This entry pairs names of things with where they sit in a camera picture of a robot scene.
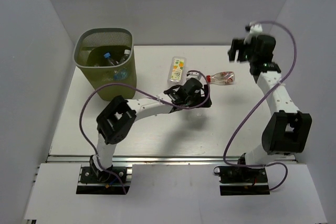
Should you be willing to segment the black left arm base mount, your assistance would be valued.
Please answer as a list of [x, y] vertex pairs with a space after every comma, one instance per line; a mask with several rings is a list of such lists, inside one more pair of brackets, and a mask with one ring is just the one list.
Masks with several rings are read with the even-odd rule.
[[119, 179], [102, 171], [99, 176], [89, 165], [82, 166], [79, 173], [76, 194], [77, 195], [126, 195], [130, 188], [129, 169], [125, 166], [114, 166], [111, 170], [116, 173]]

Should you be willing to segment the blue label crushed bottle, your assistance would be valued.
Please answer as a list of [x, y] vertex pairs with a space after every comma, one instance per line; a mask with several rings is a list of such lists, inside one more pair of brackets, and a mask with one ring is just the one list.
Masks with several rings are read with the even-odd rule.
[[111, 56], [109, 52], [105, 53], [103, 56], [109, 65], [117, 66], [119, 64], [116, 60], [113, 59], [113, 57]]

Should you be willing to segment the orange label juice bottle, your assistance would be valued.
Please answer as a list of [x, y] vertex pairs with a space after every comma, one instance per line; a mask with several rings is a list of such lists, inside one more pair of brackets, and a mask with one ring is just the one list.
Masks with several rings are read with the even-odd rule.
[[168, 82], [181, 83], [186, 73], [185, 66], [186, 58], [179, 56], [173, 57], [168, 74]]

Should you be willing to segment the red cap clear bottle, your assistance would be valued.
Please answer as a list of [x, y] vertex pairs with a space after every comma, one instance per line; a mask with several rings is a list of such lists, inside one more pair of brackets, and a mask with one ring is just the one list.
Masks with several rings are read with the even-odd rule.
[[206, 80], [209, 84], [226, 86], [234, 83], [235, 74], [233, 71], [223, 71], [213, 75], [207, 75]]

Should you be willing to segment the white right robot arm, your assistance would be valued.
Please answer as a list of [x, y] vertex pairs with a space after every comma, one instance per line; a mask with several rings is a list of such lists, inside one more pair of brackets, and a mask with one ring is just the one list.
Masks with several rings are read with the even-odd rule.
[[264, 94], [271, 118], [266, 125], [261, 143], [242, 155], [238, 177], [247, 182], [256, 175], [256, 168], [278, 159], [302, 153], [310, 132], [312, 117], [294, 104], [285, 86], [279, 66], [273, 62], [276, 40], [270, 35], [252, 35], [247, 39], [233, 39], [228, 57], [230, 61], [249, 62], [250, 74]]

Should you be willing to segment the clear bottle large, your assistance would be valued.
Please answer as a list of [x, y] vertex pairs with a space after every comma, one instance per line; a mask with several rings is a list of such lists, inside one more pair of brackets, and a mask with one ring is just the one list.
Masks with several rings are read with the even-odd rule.
[[207, 117], [207, 109], [206, 108], [197, 108], [188, 110], [187, 118], [189, 120], [202, 120]]

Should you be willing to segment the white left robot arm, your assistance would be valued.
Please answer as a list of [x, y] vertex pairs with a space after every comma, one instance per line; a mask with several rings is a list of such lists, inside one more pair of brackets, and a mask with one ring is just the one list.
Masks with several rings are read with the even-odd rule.
[[97, 153], [90, 158], [90, 172], [98, 182], [112, 179], [114, 172], [124, 182], [126, 169], [113, 167], [112, 158], [118, 143], [128, 135], [133, 123], [158, 114], [171, 114], [190, 108], [209, 108], [209, 84], [190, 78], [155, 97], [124, 99], [119, 95], [96, 118], [98, 131]]

